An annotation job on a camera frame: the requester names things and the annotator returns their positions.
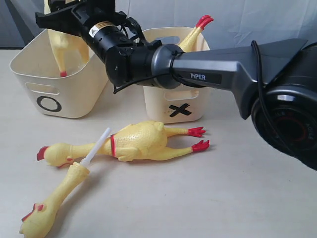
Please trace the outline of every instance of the rubber chicken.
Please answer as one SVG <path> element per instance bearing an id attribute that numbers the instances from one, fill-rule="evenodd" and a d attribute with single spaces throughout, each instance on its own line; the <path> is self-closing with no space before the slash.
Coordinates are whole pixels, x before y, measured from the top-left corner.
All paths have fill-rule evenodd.
<path id="1" fill-rule="evenodd" d="M 68 169 L 66 177 L 54 192 L 42 203 L 35 203 L 33 210 L 22 218 L 19 233 L 24 238 L 44 238 L 51 230 L 56 214 L 72 190 L 84 181 L 90 171 L 74 162 Z"/>
<path id="2" fill-rule="evenodd" d="M 184 52 L 191 52 L 199 34 L 205 29 L 206 25 L 213 21 L 209 15 L 202 16 L 194 29 L 178 44 Z"/>
<path id="3" fill-rule="evenodd" d="M 72 2 L 73 0 L 65 0 L 65 3 Z M 51 12 L 48 4 L 48 0 L 44 0 L 44 14 L 49 14 Z M 59 31 L 54 31 L 48 29 L 50 44 L 52 51 L 60 71 L 61 77 L 67 76 L 64 53 L 66 51 L 75 51 L 78 50 L 83 64 L 88 63 L 89 61 L 89 47 L 84 42 L 81 37 L 73 36 Z"/>
<path id="4" fill-rule="evenodd" d="M 119 161 L 133 160 L 169 160 L 193 152 L 203 151 L 209 147 L 209 140 L 200 141 L 191 147 L 173 149 L 167 147 L 167 140 L 174 135 L 190 135 L 201 137 L 206 131 L 203 127 L 197 128 L 169 128 L 159 121 L 144 121 L 130 124 L 111 135 L 105 140 L 97 154 L 106 154 L 116 157 Z M 52 166 L 62 167 L 73 164 L 74 160 L 86 156 L 94 143 L 85 145 L 70 145 L 57 143 L 42 147 L 37 160 L 45 159 Z"/>

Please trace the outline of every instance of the cream plastic bin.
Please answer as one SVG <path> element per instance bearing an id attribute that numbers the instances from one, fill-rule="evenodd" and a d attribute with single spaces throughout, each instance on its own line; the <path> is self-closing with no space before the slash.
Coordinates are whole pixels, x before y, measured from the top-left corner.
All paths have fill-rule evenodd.
<path id="1" fill-rule="evenodd" d="M 190 27 L 165 27 L 144 30 L 148 41 L 161 39 L 164 43 L 180 43 L 192 31 Z M 209 46 L 200 34 L 193 46 L 193 51 L 209 50 Z M 180 85 L 167 90 L 144 86 L 144 97 L 148 116 L 163 123 L 186 122 L 200 119 L 208 105 L 211 88 L 192 88 Z"/>
<path id="2" fill-rule="evenodd" d="M 89 49 L 90 60 L 81 62 L 78 52 L 65 54 L 69 76 L 59 70 L 44 30 L 11 61 L 10 69 L 38 111 L 45 115 L 80 118 L 94 107 L 108 82 L 106 67 Z"/>

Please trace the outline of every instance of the robotic arm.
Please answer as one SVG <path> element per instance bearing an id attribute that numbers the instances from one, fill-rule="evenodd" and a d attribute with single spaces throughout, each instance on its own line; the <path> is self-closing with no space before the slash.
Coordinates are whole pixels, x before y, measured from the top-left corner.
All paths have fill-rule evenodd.
<path id="1" fill-rule="evenodd" d="M 136 20 L 115 12 L 115 0 L 49 5 L 50 14 L 36 13 L 37 25 L 82 37 L 105 64 L 114 93 L 132 84 L 229 90 L 241 118 L 251 116 L 269 145 L 317 170 L 317 44 L 252 41 L 248 47 L 185 53 L 174 44 L 148 42 Z"/>

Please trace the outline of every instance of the white backdrop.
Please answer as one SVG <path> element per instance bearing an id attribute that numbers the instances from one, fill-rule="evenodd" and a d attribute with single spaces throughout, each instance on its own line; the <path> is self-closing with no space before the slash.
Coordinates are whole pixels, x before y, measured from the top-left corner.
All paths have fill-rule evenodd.
<path id="1" fill-rule="evenodd" d="M 11 0 L 34 35 L 34 12 L 43 0 Z M 214 18 L 203 35 L 213 49 L 287 38 L 317 41 L 317 0 L 117 0 L 117 11 L 134 17 L 143 29 L 193 27 L 205 14 Z"/>

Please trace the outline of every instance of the black circle mark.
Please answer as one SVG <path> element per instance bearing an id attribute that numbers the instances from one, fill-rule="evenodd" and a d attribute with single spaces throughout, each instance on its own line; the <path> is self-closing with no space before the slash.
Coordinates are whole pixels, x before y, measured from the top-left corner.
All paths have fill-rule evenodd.
<path id="1" fill-rule="evenodd" d="M 44 98 L 53 100 L 53 101 L 56 103 L 57 108 L 52 110 L 52 109 L 48 109 L 48 108 L 44 107 L 44 106 L 42 105 L 42 100 L 43 100 Z M 37 104 L 39 105 L 40 108 L 43 108 L 43 109 L 46 110 L 46 111 L 54 112 L 54 113 L 58 113 L 58 112 L 61 111 L 61 104 L 60 104 L 56 99 L 54 99 L 54 98 L 51 98 L 51 97 L 48 97 L 48 96 L 40 96 L 40 97 L 37 98 L 36 102 L 37 102 Z"/>

